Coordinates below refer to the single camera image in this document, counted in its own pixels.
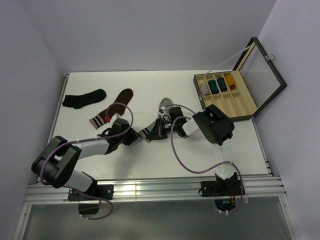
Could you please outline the grey striped sock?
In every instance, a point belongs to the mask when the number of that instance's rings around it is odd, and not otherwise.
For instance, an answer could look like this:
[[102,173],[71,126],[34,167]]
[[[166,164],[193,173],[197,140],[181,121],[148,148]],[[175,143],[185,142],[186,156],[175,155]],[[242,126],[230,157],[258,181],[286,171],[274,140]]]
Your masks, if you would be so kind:
[[[173,102],[170,98],[165,97],[161,100],[158,112],[160,112],[160,116],[165,116],[167,119],[170,118],[169,109],[172,108]],[[148,134],[151,132],[151,130],[155,127],[156,120],[154,120],[151,124],[149,124],[147,127],[140,130],[138,133],[140,134],[141,138],[145,140],[146,142],[150,142],[150,140],[147,139]]]

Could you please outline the beige sock with red stripes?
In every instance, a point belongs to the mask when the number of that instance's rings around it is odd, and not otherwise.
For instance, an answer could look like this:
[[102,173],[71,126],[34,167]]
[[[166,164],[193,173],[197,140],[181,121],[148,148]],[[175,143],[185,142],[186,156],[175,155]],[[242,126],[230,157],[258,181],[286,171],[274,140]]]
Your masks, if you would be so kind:
[[200,88],[201,94],[203,96],[209,96],[210,95],[210,91],[209,91],[208,85],[205,82],[201,83],[199,85],[199,88]]

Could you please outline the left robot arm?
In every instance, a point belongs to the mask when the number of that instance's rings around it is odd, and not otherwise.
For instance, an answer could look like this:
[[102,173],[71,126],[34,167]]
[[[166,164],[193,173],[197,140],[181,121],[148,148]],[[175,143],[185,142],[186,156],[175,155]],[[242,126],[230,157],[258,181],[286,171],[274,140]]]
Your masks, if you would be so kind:
[[139,133],[122,118],[116,119],[112,127],[94,138],[67,141],[58,135],[52,138],[36,158],[31,170],[46,184],[56,189],[76,189],[86,200],[91,200],[98,193],[97,181],[88,174],[75,170],[78,160],[110,154],[120,145],[131,145],[139,137]]

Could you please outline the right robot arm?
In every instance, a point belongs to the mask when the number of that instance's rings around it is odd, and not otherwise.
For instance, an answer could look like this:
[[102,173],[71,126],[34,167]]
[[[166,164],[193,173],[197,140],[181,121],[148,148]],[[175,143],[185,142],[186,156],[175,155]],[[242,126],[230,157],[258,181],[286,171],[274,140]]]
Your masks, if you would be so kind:
[[176,133],[179,137],[186,139],[201,132],[205,139],[213,145],[217,164],[202,171],[191,170],[185,165],[182,167],[193,174],[204,174],[215,169],[215,177],[218,181],[217,191],[222,195],[229,194],[234,188],[231,179],[240,175],[231,160],[231,138],[235,129],[233,121],[214,104],[209,105],[203,111],[191,111],[192,117],[190,118],[184,116],[182,108],[189,110],[180,104],[161,107],[155,122],[151,124],[151,127],[141,130],[140,135],[147,142],[165,140],[170,136],[173,153],[175,157],[178,157],[173,134]]

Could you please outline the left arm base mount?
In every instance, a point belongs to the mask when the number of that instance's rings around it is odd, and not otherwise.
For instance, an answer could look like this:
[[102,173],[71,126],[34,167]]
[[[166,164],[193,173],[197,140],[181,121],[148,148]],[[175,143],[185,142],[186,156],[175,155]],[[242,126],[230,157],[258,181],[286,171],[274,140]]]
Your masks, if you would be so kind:
[[[111,202],[114,194],[114,185],[98,184],[93,186],[86,192],[81,192],[71,188],[68,193],[68,202],[78,202],[78,213],[80,217],[88,220],[101,220],[111,215],[114,210],[114,205]],[[109,204],[110,210],[102,216],[96,216],[105,202]]]

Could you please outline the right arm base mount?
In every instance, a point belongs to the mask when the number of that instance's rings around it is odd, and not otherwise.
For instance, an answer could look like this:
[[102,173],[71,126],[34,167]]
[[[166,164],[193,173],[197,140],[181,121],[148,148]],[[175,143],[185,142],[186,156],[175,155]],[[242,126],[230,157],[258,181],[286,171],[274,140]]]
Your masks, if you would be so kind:
[[201,197],[225,197],[214,200],[216,208],[222,212],[233,210],[237,206],[236,197],[246,193],[240,180],[202,181],[200,185],[198,194]]

